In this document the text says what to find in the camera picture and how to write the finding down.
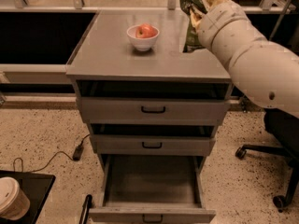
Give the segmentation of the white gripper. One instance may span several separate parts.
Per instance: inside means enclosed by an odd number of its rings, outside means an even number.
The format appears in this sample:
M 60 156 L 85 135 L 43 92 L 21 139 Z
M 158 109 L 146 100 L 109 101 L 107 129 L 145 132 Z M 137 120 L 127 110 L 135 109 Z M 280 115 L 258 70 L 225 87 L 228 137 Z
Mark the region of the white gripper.
M 233 21 L 247 20 L 243 8 L 232 0 L 202 0 L 208 13 L 190 10 L 192 27 L 197 31 L 198 39 L 206 49 L 212 48 L 217 33 Z

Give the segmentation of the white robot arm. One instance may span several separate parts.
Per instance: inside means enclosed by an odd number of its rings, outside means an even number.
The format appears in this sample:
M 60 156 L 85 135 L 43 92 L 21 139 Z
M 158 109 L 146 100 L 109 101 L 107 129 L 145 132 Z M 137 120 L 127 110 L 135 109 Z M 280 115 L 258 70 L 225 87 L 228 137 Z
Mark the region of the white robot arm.
M 299 118 L 299 58 L 265 38 L 231 0 L 202 0 L 191 14 L 199 42 L 220 61 L 233 84 L 254 104 Z

